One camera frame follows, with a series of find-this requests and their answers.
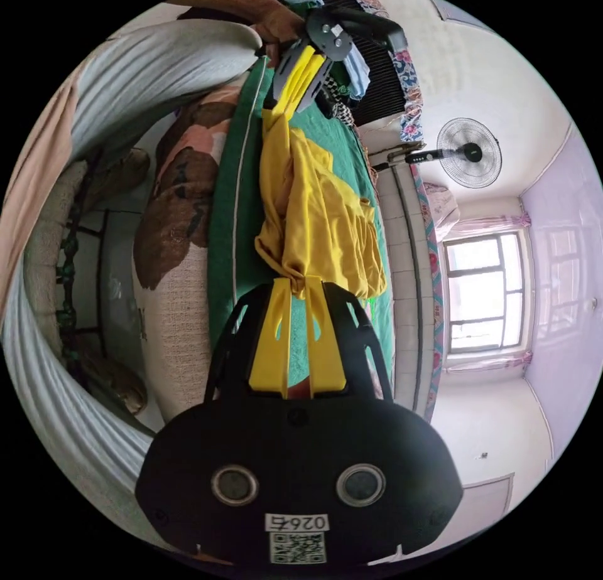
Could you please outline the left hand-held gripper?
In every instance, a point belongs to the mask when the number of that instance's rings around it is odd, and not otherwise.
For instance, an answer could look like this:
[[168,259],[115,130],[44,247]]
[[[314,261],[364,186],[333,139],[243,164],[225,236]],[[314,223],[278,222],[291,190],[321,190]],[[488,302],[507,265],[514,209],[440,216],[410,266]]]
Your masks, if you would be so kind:
[[303,36],[281,54],[263,102],[263,117],[275,119],[308,108],[323,89],[335,62],[352,48],[352,38],[333,10],[311,10]]

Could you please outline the person's left hand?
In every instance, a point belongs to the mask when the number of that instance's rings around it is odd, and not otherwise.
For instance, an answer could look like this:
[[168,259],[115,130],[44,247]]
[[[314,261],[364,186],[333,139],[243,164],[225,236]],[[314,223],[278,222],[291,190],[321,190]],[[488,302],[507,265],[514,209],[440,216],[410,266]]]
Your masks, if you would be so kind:
[[266,44],[280,45],[296,41],[305,29],[305,21],[287,8],[278,8],[264,14],[254,29]]

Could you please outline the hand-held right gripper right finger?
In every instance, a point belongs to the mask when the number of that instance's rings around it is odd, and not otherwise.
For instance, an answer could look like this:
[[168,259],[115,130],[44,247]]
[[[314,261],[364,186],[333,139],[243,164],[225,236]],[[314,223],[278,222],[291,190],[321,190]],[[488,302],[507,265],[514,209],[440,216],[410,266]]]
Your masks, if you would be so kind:
[[346,379],[323,283],[319,277],[305,279],[305,307],[310,395],[341,392]]

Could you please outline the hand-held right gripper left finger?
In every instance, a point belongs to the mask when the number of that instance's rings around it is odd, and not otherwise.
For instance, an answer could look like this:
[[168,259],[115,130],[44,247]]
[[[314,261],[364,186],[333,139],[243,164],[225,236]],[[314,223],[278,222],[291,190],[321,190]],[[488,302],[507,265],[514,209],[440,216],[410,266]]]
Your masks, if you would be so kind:
[[290,281],[278,278],[273,282],[249,376],[253,391],[287,397],[290,337]]

